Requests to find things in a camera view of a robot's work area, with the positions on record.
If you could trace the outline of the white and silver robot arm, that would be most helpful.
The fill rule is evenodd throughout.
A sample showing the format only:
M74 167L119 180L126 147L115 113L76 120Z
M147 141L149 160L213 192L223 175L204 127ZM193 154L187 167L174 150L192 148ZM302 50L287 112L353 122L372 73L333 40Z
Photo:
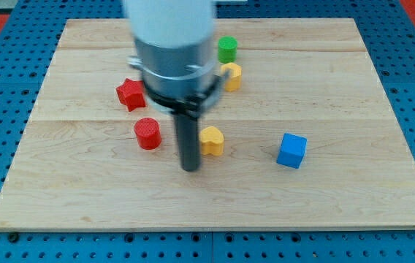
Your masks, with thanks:
M216 74L215 5L212 0L123 0L145 96L172 116L181 168L199 169L198 120L220 99L228 78Z

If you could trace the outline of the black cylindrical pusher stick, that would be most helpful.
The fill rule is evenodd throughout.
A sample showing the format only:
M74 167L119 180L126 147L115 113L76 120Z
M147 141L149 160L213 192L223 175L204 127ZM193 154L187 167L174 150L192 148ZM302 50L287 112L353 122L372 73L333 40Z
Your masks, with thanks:
M198 119L187 115L173 116L181 168L194 172L201 165Z

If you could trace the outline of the yellow block behind arm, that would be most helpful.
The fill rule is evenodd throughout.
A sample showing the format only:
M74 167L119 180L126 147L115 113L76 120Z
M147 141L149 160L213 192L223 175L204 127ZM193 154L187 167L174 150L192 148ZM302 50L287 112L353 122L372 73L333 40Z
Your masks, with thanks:
M225 82L224 86L225 91L233 92L239 90L242 81L242 67L236 63L230 62L228 64L223 64L220 70L221 73L229 73L229 79Z

